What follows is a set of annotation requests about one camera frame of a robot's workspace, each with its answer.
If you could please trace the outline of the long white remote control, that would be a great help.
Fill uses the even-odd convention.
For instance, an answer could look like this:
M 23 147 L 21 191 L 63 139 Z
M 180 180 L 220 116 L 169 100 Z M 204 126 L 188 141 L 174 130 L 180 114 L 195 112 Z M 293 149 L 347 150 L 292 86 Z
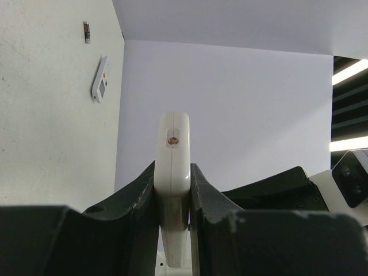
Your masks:
M 183 267 L 186 260 L 190 208 L 190 123 L 184 112 L 167 112 L 159 125 L 154 168 L 166 263 Z

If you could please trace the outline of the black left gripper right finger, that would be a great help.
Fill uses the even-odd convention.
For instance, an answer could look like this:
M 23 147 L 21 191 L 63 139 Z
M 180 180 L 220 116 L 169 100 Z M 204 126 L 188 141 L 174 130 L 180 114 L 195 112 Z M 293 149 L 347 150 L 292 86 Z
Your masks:
M 343 213 L 243 209 L 191 165 L 194 275 L 366 275 L 367 229 Z

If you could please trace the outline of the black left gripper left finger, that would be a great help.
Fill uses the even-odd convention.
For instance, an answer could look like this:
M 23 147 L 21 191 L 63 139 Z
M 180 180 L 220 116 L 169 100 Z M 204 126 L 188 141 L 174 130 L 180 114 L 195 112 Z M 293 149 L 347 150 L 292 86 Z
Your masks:
M 154 275 L 154 164 L 103 201 L 1 207 L 2 275 Z

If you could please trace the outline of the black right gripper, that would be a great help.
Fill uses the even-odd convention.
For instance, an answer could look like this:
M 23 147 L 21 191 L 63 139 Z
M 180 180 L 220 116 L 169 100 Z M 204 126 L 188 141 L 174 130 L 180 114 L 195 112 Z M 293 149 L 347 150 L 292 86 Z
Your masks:
M 243 209 L 328 211 L 318 187 L 300 166 L 223 195 Z

